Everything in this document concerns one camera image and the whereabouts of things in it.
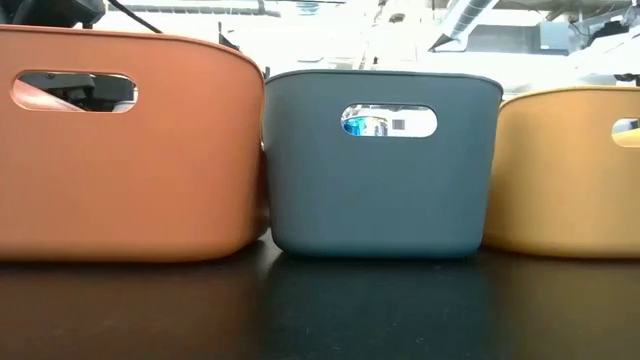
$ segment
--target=orange storage bin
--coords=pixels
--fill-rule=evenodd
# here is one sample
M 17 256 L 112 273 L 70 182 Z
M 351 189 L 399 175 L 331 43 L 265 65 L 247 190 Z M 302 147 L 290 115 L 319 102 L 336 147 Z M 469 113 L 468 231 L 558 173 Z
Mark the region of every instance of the orange storage bin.
M 0 259 L 212 259 L 264 232 L 251 60 L 167 35 L 0 26 L 0 43 Z M 123 74 L 140 94 L 124 113 L 27 110 L 14 82 L 33 70 Z
M 578 87 L 503 104 L 486 245 L 523 253 L 640 258 L 640 89 Z

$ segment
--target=gray storage bin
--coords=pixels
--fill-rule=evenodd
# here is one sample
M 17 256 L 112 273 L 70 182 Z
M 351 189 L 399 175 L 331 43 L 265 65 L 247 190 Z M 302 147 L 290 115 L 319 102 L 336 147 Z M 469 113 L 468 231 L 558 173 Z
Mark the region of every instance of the gray storage bin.
M 442 258 L 478 248 L 498 83 L 467 75 L 311 70 L 270 78 L 266 96 L 271 222 L 283 250 Z M 353 136 L 341 116 L 354 104 L 428 107 L 437 127 L 425 116 L 422 124 L 434 125 L 426 137 Z M 389 135 L 378 130 L 373 135 Z

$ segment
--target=table surface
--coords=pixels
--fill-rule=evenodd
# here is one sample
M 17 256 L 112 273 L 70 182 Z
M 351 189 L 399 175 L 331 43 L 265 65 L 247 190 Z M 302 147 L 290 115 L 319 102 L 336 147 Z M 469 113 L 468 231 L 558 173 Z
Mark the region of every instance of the table surface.
M 640 263 L 0 265 L 0 359 L 636 360 Z

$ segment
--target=yellow storage bin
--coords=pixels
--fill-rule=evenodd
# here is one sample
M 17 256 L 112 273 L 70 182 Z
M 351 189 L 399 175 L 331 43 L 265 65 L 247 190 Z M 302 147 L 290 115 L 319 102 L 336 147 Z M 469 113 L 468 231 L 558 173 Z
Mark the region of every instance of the yellow storage bin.
M 484 243 L 537 255 L 640 258 L 640 133 L 611 135 L 617 120 L 634 117 L 639 88 L 567 88 L 505 102 Z

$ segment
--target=bin rim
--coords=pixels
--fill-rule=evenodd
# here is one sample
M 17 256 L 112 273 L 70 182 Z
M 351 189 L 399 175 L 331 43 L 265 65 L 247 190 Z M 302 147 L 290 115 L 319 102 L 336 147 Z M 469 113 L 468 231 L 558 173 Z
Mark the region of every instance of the bin rim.
M 91 36 L 94 38 L 98 37 L 120 37 L 120 38 L 134 38 L 134 39 L 153 39 L 153 40 L 161 40 L 166 42 L 182 42 L 182 43 L 190 43 L 192 45 L 204 46 L 212 49 L 216 49 L 222 52 L 225 52 L 229 55 L 235 56 L 246 63 L 250 64 L 251 67 L 258 73 L 260 78 L 263 78 L 262 70 L 258 64 L 253 61 L 247 55 L 232 50 L 224 45 L 216 44 L 213 42 L 195 39 L 182 35 L 173 35 L 173 34 L 147 34 L 147 33 L 137 33 L 137 32 L 124 32 L 124 31 L 114 31 L 114 30 L 85 30 L 85 29 L 75 29 L 75 28 L 50 28 L 44 26 L 26 26 L 26 25 L 0 25 L 0 31 L 2 32 L 28 32 L 28 33 L 36 33 L 36 34 L 64 34 L 69 36 Z
M 353 75 L 353 74 L 364 74 L 364 75 L 402 75 L 402 76 L 429 76 L 429 77 L 443 77 L 443 78 L 467 78 L 467 79 L 475 79 L 482 80 L 487 83 L 493 84 L 498 89 L 500 89 L 500 94 L 504 94 L 504 88 L 502 85 L 496 80 L 490 79 L 488 77 L 480 76 L 480 75 L 471 75 L 471 74 L 462 74 L 462 73 L 431 73 L 431 72 L 417 72 L 417 71 L 404 71 L 404 70 L 336 70 L 336 69 L 303 69 L 303 70 L 293 70 L 286 71 L 277 75 L 274 75 L 266 80 L 266 84 L 269 84 L 272 81 L 282 79 L 284 77 L 295 76 L 295 75 L 307 75 L 307 74 L 342 74 L 342 75 Z
M 556 89 L 547 89 L 547 90 L 538 90 L 527 92 L 524 94 L 516 95 L 509 100 L 505 100 L 500 105 L 500 110 L 504 107 L 508 106 L 513 102 L 517 102 L 517 100 L 536 97 L 540 95 L 548 95 L 554 93 L 563 93 L 563 92 L 571 92 L 571 91 L 628 91 L 628 92 L 640 92 L 640 87 L 634 86 L 613 86 L 613 85 L 576 85 L 576 86 L 566 86 Z

